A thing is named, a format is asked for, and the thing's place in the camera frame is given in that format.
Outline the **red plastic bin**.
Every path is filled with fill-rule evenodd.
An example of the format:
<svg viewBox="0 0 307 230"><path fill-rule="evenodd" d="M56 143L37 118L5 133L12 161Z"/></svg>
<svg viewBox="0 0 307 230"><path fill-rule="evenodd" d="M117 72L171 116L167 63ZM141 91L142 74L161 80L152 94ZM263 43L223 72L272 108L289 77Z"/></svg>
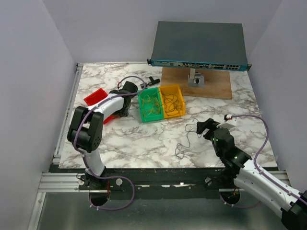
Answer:
<svg viewBox="0 0 307 230"><path fill-rule="evenodd" d="M108 93L105 92L103 89L99 88L94 93L90 94L89 96L85 97L83 100L88 106L92 106L101 100L105 99L108 96ZM119 118L118 115L110 115L108 118L104 120L104 125L111 120Z"/></svg>

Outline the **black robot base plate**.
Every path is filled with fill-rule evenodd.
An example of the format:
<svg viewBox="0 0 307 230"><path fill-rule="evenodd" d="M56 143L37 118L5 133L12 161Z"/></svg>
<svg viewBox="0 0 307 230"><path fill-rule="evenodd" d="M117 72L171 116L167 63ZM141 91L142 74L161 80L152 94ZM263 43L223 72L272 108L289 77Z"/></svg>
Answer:
<svg viewBox="0 0 307 230"><path fill-rule="evenodd" d="M53 168L50 173L83 173L81 170L60 170ZM97 185L105 187L106 193L84 192L94 203L102 204L113 200L166 200L166 199L219 199L220 195L227 198L239 198L237 189L225 175L223 168L108 168L105 171L104 180L86 175L79 177L85 185ZM163 184L196 184L188 188L142 188L136 189L136 185L163 185Z"/></svg>

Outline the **yellow plastic bin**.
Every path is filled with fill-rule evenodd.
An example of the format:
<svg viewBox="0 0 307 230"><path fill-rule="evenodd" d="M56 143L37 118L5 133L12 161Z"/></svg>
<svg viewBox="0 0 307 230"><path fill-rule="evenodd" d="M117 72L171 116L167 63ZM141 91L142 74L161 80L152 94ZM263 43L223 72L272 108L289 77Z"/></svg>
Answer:
<svg viewBox="0 0 307 230"><path fill-rule="evenodd" d="M181 117L186 114L185 101L178 84L158 87L164 119Z"/></svg>

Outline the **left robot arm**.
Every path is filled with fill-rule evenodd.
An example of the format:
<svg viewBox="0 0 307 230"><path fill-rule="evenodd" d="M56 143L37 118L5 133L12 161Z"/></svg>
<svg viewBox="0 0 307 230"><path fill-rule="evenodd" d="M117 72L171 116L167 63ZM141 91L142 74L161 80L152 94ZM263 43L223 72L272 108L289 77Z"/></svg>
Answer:
<svg viewBox="0 0 307 230"><path fill-rule="evenodd" d="M90 184L95 189L102 189L106 185L106 177L103 175L105 165L98 151L104 121L111 115L127 116L131 100L137 92L137 85L127 81L122 88L112 90L95 105L78 106L73 113L67 140L81 153L86 173L91 175Z"/></svg>

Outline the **green plastic bin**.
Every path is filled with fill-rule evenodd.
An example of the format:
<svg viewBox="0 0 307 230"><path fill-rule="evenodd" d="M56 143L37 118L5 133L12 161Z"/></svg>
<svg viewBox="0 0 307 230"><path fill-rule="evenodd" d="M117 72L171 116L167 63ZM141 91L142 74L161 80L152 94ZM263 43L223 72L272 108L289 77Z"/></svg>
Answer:
<svg viewBox="0 0 307 230"><path fill-rule="evenodd" d="M145 89L138 94L139 110L143 123L162 120L163 106L158 87Z"/></svg>

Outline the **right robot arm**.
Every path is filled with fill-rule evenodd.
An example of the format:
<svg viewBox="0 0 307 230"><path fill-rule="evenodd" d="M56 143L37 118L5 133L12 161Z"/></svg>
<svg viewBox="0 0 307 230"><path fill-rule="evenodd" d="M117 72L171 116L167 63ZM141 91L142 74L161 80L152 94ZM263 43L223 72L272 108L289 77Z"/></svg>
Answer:
<svg viewBox="0 0 307 230"><path fill-rule="evenodd" d="M307 194L292 188L266 171L251 157L235 146L230 129L236 126L237 115L225 115L224 122L212 118L197 122L197 134L203 134L214 148L216 156L225 166L221 175L223 186L234 185L256 197L281 218L288 230L307 228Z"/></svg>

